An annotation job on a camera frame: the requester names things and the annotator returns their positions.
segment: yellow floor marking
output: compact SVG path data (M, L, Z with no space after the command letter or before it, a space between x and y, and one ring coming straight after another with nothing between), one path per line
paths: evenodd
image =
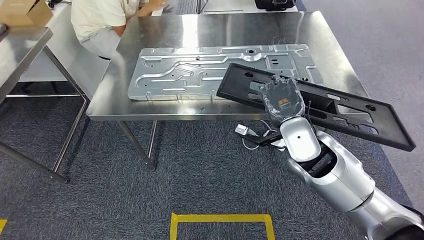
M7 222L7 219L0 219L0 234L2 234L3 228L5 228Z
M178 223L265 223L267 240L275 240L273 220L269 214L171 214L169 240L177 240Z

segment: metal table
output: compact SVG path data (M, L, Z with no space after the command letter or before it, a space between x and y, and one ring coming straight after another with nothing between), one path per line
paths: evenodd
M86 114L95 121L117 121L149 169L157 121L268 119L260 109L229 100L132 101L128 98L138 55L143 48L306 44L332 89L367 94L323 15L281 12L216 15L164 15L130 20ZM124 121L152 121L148 153Z
M16 27L11 28L9 31L0 36L0 103L5 98L39 98L39 97L81 97L83 104L72 124L69 134L60 150L54 167L49 168L34 161L30 157L16 151L10 146L0 141L0 151L7 155L28 164L30 167L46 174L47 176L67 182L67 179L58 174L57 171L62 163L65 152L71 142L75 129L86 110L89 103L88 98L84 95L83 91L75 83L74 79L55 57L53 52L46 46L46 43L53 36L52 31L47 27ZM14 86L18 83L21 75L30 66L37 55L44 51L45 54L51 59L54 65L59 69L68 82L75 88L77 94L19 94L8 95Z

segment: black plastic panel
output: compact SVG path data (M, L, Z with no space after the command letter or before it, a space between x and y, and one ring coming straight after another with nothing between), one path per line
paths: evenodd
M258 85L273 82L273 73L230 64L217 96L264 109ZM416 145L390 104L299 80L313 124L393 148L412 151Z

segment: stamped metal panel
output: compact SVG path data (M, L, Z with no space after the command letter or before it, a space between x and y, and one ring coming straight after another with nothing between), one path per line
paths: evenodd
M139 101L215 99L231 63L324 84L305 44L144 48L128 97Z

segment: cardboard box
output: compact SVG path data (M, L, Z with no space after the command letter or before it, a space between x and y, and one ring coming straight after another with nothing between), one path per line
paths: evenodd
M44 0L4 0L0 5L0 23L9 27L44 27L52 17Z

